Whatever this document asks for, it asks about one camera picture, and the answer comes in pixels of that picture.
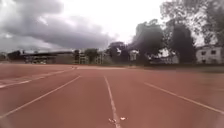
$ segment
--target running track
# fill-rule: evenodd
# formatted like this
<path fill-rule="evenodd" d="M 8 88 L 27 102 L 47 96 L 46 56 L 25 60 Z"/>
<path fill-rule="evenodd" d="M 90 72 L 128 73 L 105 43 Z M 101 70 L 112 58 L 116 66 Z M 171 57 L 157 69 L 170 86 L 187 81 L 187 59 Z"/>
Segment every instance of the running track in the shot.
<path fill-rule="evenodd" d="M 0 65 L 1 128 L 223 128 L 224 75 Z"/>

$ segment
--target lane marking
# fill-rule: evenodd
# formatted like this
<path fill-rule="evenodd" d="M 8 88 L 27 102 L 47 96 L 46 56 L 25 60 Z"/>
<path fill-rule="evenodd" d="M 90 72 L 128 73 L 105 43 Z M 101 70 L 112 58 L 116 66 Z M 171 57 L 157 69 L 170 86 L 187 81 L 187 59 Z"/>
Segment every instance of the lane marking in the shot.
<path fill-rule="evenodd" d="M 13 81 L 13 80 L 18 80 L 18 79 L 23 79 L 23 78 L 30 78 L 30 77 L 35 77 L 35 76 L 45 76 L 45 75 L 49 75 L 49 74 L 54 74 L 54 73 L 60 73 L 60 72 L 65 72 L 65 71 L 69 71 L 71 69 L 66 69 L 66 70 L 62 70 L 62 71 L 55 71 L 55 72 L 48 72 L 48 73 L 43 73 L 43 74 L 36 74 L 36 75 L 31 75 L 31 76 L 21 76 L 21 77 L 17 77 L 17 78 L 8 78 L 8 79 L 0 79 L 1 81 Z"/>
<path fill-rule="evenodd" d="M 211 111 L 214 111 L 214 112 L 217 112 L 217 113 L 219 113 L 219 114 L 224 115 L 224 111 L 222 111 L 222 110 L 220 110 L 220 109 L 217 109 L 217 108 L 214 108 L 214 107 L 205 105 L 205 104 L 203 104 L 203 103 L 200 103 L 200 102 L 197 102 L 197 101 L 188 99 L 188 98 L 186 98 L 186 97 L 184 97 L 184 96 L 175 94 L 175 93 L 173 93 L 173 92 L 170 92 L 170 91 L 168 91 L 168 90 L 162 89 L 162 88 L 160 88 L 160 87 L 158 87 L 158 86 L 155 86 L 155 85 L 152 85 L 152 84 L 149 84 L 149 83 L 144 83 L 144 84 L 147 85 L 147 86 L 149 86 L 149 87 L 151 87 L 151 88 L 157 89 L 157 90 L 159 90 L 159 91 L 165 92 L 165 93 L 170 94 L 170 95 L 172 95 L 172 96 L 175 96 L 175 97 L 177 97 L 177 98 L 183 99 L 183 100 L 188 101 L 188 102 L 190 102 L 190 103 L 196 104 L 196 105 L 201 106 L 201 107 L 203 107 L 203 108 L 206 108 L 206 109 L 209 109 L 209 110 L 211 110 Z"/>
<path fill-rule="evenodd" d="M 116 128 L 121 128 L 120 119 L 119 119 L 118 114 L 117 114 L 117 109 L 115 107 L 115 103 L 114 103 L 114 99 L 113 99 L 113 96 L 112 96 L 110 84 L 109 84 L 109 82 L 108 82 L 108 80 L 105 76 L 104 76 L 104 80 L 106 82 L 107 89 L 108 89 L 109 96 L 110 96 L 110 103 L 111 103 L 111 107 L 112 107 L 112 111 L 113 111 L 113 118 L 114 118 L 114 121 L 115 121 L 115 126 L 116 126 Z"/>
<path fill-rule="evenodd" d="M 42 96 L 40 96 L 40 97 L 38 97 L 38 98 L 36 98 L 36 99 L 34 99 L 34 100 L 28 102 L 28 103 L 23 104 L 23 105 L 20 106 L 20 107 L 17 107 L 17 108 L 15 108 L 15 109 L 13 109 L 13 110 L 11 110 L 11 111 L 9 111 L 9 112 L 7 112 L 7 113 L 1 115 L 1 116 L 0 116 L 0 120 L 2 120 L 3 118 L 5 118 L 5 117 L 7 117 L 7 116 L 9 116 L 9 115 L 11 115 L 11 114 L 13 114 L 13 113 L 15 113 L 15 112 L 17 112 L 17 111 L 23 109 L 23 108 L 25 108 L 25 107 L 27 107 L 27 106 L 29 106 L 29 105 L 35 103 L 36 101 L 39 101 L 39 100 L 43 99 L 44 97 L 46 97 L 46 96 L 48 96 L 48 95 L 50 95 L 50 94 L 52 94 L 52 93 L 54 93 L 54 92 L 56 92 L 56 91 L 62 89 L 62 88 L 64 88 L 65 86 L 67 86 L 67 85 L 71 84 L 72 82 L 78 80 L 80 77 L 81 77 L 81 76 L 78 76 L 78 77 L 72 79 L 71 81 L 69 81 L 69 82 L 67 82 L 67 83 L 65 83 L 65 84 L 63 84 L 63 85 L 61 85 L 61 86 L 59 86 L 59 87 L 57 87 L 57 88 L 51 90 L 50 92 L 48 92 L 48 93 L 46 93 L 46 94 L 44 94 L 44 95 L 42 95 Z"/>
<path fill-rule="evenodd" d="M 33 78 L 33 79 L 30 79 L 30 80 L 26 80 L 26 81 L 21 81 L 21 82 L 12 83 L 12 84 L 1 85 L 0 89 L 7 88 L 7 87 L 10 87 L 10 86 L 14 86 L 14 85 L 26 84 L 26 83 L 29 83 L 29 82 L 32 82 L 32 81 L 35 81 L 35 80 L 40 80 L 40 79 L 43 79 L 43 78 L 46 78 L 46 77 L 49 77 L 49 76 L 53 76 L 53 75 L 60 74 L 60 73 L 63 73 L 63 72 L 67 72 L 67 71 L 71 71 L 71 70 L 73 70 L 73 69 L 59 71 L 59 72 L 54 72 L 54 73 L 49 73 L 49 74 L 46 74 L 44 77 L 37 77 L 37 78 Z"/>

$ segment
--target green tree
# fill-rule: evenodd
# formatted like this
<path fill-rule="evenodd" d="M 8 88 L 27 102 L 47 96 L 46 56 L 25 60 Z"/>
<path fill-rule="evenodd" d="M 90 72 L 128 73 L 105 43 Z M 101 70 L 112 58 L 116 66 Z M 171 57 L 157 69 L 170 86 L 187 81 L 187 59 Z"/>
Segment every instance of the green tree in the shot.
<path fill-rule="evenodd" d="M 84 53 L 89 58 L 90 63 L 92 63 L 94 59 L 99 55 L 98 49 L 96 48 L 86 49 Z"/>
<path fill-rule="evenodd" d="M 127 63 L 130 60 L 130 54 L 126 46 L 121 47 L 120 61 Z"/>
<path fill-rule="evenodd" d="M 184 24 L 178 24 L 174 26 L 172 33 L 168 45 L 171 51 L 178 55 L 180 63 L 194 62 L 196 50 L 191 31 Z"/>
<path fill-rule="evenodd" d="M 137 26 L 136 36 L 134 37 L 136 49 L 139 50 L 140 61 L 145 61 L 146 56 L 158 56 L 160 50 L 164 48 L 163 30 L 156 19 L 144 22 Z"/>
<path fill-rule="evenodd" d="M 7 54 L 10 60 L 24 60 L 24 57 L 21 55 L 20 51 L 13 51 Z"/>
<path fill-rule="evenodd" d="M 75 58 L 75 60 L 79 60 L 79 58 L 80 58 L 80 51 L 79 50 L 74 51 L 74 58 Z"/>
<path fill-rule="evenodd" d="M 107 49 L 107 53 L 110 55 L 114 62 L 120 61 L 120 52 L 125 47 L 124 42 L 117 41 L 112 42 Z"/>
<path fill-rule="evenodd" d="M 195 34 L 202 34 L 206 44 L 214 38 L 224 43 L 223 0 L 173 0 L 164 2 L 161 13 L 164 18 L 183 23 Z"/>

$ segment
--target sky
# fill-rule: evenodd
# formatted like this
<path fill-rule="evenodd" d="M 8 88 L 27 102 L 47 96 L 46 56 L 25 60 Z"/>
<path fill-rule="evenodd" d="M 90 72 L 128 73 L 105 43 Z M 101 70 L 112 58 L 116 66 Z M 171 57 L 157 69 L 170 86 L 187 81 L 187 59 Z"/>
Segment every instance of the sky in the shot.
<path fill-rule="evenodd" d="M 165 0 L 0 0 L 0 51 L 105 48 L 130 43 Z"/>

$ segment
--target red running track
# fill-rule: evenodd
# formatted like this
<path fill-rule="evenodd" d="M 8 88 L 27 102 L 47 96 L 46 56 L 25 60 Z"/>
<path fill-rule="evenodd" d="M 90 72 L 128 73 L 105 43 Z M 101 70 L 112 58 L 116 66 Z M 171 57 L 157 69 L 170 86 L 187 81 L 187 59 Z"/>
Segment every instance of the red running track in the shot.
<path fill-rule="evenodd" d="M 221 74 L 72 69 L 68 65 L 23 65 L 23 68 L 26 72 L 40 71 L 35 74 L 71 70 L 1 88 L 1 128 L 224 127 Z M 12 78 L 10 74 L 1 76 Z"/>

